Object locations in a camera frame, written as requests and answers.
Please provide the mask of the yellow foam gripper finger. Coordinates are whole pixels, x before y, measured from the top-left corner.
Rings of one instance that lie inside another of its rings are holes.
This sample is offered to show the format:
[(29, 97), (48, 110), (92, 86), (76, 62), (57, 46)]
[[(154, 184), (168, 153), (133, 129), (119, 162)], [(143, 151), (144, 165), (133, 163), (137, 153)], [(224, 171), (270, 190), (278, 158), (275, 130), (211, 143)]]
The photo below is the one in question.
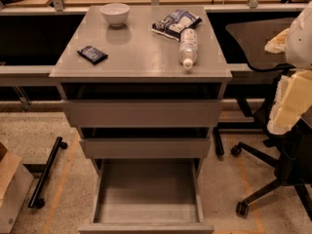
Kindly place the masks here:
[(266, 43), (264, 50), (272, 54), (279, 54), (284, 52), (286, 50), (288, 33), (289, 30), (287, 28), (281, 31), (278, 35)]
[(299, 70), (291, 77), (283, 75), (278, 82), (267, 130), (283, 135), (312, 106), (312, 71)]

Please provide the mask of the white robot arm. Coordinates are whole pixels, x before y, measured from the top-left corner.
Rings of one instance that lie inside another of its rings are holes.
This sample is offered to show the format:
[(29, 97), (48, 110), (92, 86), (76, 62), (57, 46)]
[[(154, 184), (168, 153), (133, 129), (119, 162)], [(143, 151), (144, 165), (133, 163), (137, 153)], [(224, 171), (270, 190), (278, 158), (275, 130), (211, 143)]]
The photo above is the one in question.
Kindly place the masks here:
[(291, 26), (271, 39), (264, 47), (269, 53), (285, 53), (296, 72), (283, 75), (278, 82), (267, 130), (274, 135), (288, 132), (312, 106), (312, 2)]

